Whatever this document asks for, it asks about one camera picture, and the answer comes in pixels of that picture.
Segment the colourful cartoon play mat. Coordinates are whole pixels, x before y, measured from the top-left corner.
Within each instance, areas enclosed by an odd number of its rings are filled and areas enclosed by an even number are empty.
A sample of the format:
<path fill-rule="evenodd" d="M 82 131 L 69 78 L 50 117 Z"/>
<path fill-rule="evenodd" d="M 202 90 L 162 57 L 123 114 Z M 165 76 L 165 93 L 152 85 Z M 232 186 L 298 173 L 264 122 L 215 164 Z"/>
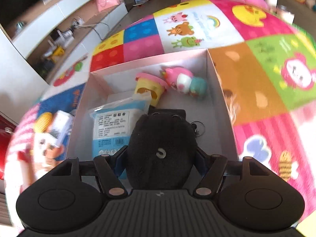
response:
<path fill-rule="evenodd" d="M 5 191 L 12 225 L 21 184 L 17 155 L 33 144 L 42 113 L 77 108 L 91 72 L 136 59 L 208 48 L 226 97 L 239 157 L 252 156 L 303 196 L 299 229 L 315 222 L 315 42 L 242 0 L 183 0 L 107 38 L 81 69 L 64 65 L 23 116 L 8 147 Z"/>

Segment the white battery charger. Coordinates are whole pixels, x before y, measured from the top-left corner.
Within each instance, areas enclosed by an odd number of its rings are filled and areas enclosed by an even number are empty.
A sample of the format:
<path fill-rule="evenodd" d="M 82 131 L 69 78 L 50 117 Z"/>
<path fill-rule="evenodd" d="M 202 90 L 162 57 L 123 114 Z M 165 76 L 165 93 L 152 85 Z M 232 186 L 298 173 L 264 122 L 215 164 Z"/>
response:
<path fill-rule="evenodd" d="M 48 141 L 48 144 L 54 147 L 60 147 L 64 138 L 70 132 L 73 119 L 73 115 L 58 110 L 46 130 L 46 140 Z"/>

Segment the white tv cabinet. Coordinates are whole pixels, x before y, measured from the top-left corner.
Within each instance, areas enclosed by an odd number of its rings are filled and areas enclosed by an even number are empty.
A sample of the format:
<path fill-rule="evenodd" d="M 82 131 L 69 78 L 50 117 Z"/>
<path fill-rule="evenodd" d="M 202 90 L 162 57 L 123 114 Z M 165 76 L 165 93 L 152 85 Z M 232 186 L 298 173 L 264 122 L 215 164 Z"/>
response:
<path fill-rule="evenodd" d="M 124 0 L 102 12 L 96 0 L 1 0 L 1 28 L 46 82 L 89 53 L 127 14 Z"/>

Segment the blue wet wipes pack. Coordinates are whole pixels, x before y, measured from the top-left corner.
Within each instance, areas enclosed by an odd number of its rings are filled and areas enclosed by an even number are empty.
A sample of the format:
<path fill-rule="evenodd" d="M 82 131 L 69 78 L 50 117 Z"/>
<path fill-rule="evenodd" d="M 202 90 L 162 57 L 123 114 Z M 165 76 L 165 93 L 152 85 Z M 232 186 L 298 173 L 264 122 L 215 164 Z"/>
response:
<path fill-rule="evenodd" d="M 92 156 L 113 156 L 127 146 L 137 121 L 150 108 L 151 94 L 134 94 L 127 99 L 89 110 L 93 119 Z"/>

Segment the pink gift bag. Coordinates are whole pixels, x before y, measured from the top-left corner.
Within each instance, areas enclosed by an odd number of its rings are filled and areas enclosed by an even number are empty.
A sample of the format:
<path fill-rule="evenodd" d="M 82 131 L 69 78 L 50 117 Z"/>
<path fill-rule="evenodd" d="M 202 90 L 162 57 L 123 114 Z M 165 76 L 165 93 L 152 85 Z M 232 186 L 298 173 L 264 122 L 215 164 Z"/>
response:
<path fill-rule="evenodd" d="M 120 0 L 96 0 L 96 6 L 99 12 L 120 4 Z"/>

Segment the teal small toy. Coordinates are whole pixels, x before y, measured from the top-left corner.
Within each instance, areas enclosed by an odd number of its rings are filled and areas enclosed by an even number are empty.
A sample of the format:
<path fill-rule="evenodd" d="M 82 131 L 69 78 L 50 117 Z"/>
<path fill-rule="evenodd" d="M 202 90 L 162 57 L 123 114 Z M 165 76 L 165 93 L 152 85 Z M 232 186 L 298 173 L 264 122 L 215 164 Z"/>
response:
<path fill-rule="evenodd" d="M 200 77 L 193 77 L 190 84 L 190 95 L 203 99 L 207 91 L 207 82 L 205 79 Z"/>

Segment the yellow corn toy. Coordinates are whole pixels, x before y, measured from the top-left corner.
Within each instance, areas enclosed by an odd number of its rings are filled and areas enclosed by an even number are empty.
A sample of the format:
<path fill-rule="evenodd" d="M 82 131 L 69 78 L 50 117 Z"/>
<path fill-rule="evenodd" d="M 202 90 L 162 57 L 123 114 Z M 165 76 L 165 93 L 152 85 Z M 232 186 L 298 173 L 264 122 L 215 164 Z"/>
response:
<path fill-rule="evenodd" d="M 34 123 L 33 130 L 35 133 L 44 133 L 53 121 L 53 114 L 51 112 L 45 112 L 38 117 Z"/>

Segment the black plush toy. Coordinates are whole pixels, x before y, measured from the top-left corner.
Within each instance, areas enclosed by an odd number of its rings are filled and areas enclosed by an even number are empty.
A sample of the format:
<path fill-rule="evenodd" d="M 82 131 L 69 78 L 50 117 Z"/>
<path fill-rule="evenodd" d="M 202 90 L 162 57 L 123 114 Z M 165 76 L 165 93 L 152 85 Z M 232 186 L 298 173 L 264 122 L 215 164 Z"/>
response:
<path fill-rule="evenodd" d="M 130 136 L 127 178 L 134 189 L 181 189 L 198 148 L 192 126 L 181 116 L 142 115 Z"/>

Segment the pink egg character toy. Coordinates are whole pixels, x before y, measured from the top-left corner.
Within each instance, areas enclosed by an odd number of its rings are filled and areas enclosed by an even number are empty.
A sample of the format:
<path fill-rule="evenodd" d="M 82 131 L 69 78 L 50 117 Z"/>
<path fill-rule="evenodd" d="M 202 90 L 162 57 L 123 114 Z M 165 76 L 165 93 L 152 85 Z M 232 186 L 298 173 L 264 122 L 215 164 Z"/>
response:
<path fill-rule="evenodd" d="M 161 75 L 165 82 L 174 90 L 188 94 L 193 79 L 193 73 L 184 67 L 164 67 Z"/>

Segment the gold cup toy black lid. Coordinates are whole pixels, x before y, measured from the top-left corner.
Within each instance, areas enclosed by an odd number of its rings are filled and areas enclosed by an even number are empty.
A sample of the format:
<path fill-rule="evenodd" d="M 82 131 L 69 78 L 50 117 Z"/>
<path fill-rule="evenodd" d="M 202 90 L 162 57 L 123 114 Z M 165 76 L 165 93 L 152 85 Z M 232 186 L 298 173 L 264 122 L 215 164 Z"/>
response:
<path fill-rule="evenodd" d="M 161 78 L 148 74 L 138 73 L 135 77 L 137 82 L 134 93 L 143 94 L 150 92 L 151 94 L 151 106 L 156 107 L 161 96 L 167 91 L 168 84 Z"/>

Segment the white red foam stick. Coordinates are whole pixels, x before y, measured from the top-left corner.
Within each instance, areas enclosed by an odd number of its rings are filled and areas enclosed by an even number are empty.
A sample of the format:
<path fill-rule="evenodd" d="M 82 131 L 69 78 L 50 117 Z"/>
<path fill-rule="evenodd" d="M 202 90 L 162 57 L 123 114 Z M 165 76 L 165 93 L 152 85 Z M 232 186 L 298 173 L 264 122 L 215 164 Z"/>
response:
<path fill-rule="evenodd" d="M 22 177 L 20 194 L 51 170 L 51 166 L 47 163 L 46 148 L 43 145 L 35 149 L 27 146 L 25 151 L 18 152 L 17 159 L 21 166 Z"/>

